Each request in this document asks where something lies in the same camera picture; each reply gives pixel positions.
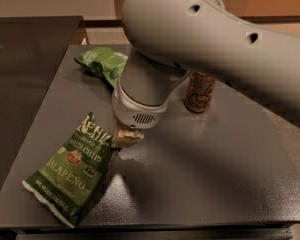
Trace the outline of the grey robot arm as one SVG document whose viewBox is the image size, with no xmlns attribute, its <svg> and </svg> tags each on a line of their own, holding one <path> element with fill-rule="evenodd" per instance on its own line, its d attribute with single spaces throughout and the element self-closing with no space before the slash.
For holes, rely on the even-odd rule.
<svg viewBox="0 0 300 240">
<path fill-rule="evenodd" d="M 122 24 L 132 48 L 113 92 L 114 147 L 141 141 L 192 71 L 300 128 L 300 36 L 244 21 L 221 0 L 125 0 Z"/>
</svg>

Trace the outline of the white gripper with vents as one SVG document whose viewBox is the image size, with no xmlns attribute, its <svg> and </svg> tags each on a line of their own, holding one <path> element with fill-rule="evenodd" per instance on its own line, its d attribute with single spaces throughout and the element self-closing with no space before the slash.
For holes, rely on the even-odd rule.
<svg viewBox="0 0 300 240">
<path fill-rule="evenodd" d="M 112 147 L 122 149 L 141 142 L 144 134 L 139 129 L 155 127 L 167 107 L 168 102 L 159 106 L 140 104 L 130 98 L 117 83 L 112 94 L 112 108 L 115 115 L 111 125 Z"/>
</svg>

